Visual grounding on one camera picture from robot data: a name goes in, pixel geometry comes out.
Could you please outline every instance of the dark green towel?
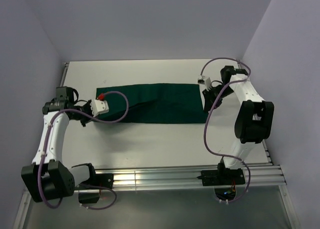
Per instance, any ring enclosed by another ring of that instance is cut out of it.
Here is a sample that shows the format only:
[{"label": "dark green towel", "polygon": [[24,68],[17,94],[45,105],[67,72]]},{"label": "dark green towel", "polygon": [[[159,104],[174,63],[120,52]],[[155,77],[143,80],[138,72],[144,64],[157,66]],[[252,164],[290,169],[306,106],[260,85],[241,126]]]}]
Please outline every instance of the dark green towel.
[{"label": "dark green towel", "polygon": [[[197,84],[137,84],[97,88],[96,96],[119,91],[129,101],[129,112],[122,123],[203,124],[208,113],[202,106]],[[118,94],[106,96],[109,112],[98,118],[113,121],[126,110],[126,102]]]}]

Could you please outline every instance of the white table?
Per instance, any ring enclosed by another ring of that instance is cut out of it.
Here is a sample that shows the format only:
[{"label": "white table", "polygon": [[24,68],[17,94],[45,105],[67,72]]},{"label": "white table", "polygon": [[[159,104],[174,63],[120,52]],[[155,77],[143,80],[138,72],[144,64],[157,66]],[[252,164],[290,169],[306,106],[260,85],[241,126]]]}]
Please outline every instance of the white table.
[{"label": "white table", "polygon": [[[96,96],[96,88],[152,83],[196,84],[207,59],[125,60],[70,62],[64,86],[78,90],[80,99]],[[220,80],[229,60],[214,61],[204,71]],[[227,154],[235,139],[234,124],[240,103],[232,94],[210,119],[208,145]],[[128,169],[217,165],[220,157],[207,152],[203,142],[204,124],[89,123],[83,128],[71,121],[64,138],[63,164],[67,167],[92,163],[97,169]],[[248,156],[247,163],[268,163],[262,144]]]}]

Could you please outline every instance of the gray floor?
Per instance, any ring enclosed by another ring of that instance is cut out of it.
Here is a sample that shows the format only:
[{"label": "gray floor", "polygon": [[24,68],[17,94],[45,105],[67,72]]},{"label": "gray floor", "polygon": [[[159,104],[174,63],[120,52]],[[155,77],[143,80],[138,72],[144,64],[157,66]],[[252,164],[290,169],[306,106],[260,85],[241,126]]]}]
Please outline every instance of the gray floor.
[{"label": "gray floor", "polygon": [[[251,187],[242,199],[219,204],[213,189],[118,192],[116,204],[103,211],[79,207],[78,195],[58,209],[32,203],[26,229],[288,229],[278,186]],[[104,194],[106,204],[111,194]]]}]

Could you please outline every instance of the folded fabric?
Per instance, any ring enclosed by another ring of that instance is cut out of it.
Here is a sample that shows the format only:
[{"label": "folded fabric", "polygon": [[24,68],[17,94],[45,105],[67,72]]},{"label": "folded fabric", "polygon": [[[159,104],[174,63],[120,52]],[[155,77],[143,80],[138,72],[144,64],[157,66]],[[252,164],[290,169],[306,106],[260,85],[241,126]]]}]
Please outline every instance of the folded fabric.
[{"label": "folded fabric", "polygon": [[[122,123],[152,124],[203,124],[208,113],[203,110],[197,84],[136,84],[97,88],[96,96],[109,91],[119,91],[129,101],[129,111]],[[126,110],[125,100],[117,94],[106,96],[109,112],[99,119],[113,121]]]}]

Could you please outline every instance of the red object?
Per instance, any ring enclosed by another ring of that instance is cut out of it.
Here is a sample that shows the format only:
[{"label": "red object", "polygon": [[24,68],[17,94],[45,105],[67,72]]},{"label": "red object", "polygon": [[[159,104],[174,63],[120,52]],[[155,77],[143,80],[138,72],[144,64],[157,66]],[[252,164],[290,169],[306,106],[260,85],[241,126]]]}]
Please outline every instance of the red object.
[{"label": "red object", "polygon": [[98,96],[98,100],[103,101],[104,99],[105,99],[105,94],[101,93],[101,94]]}]

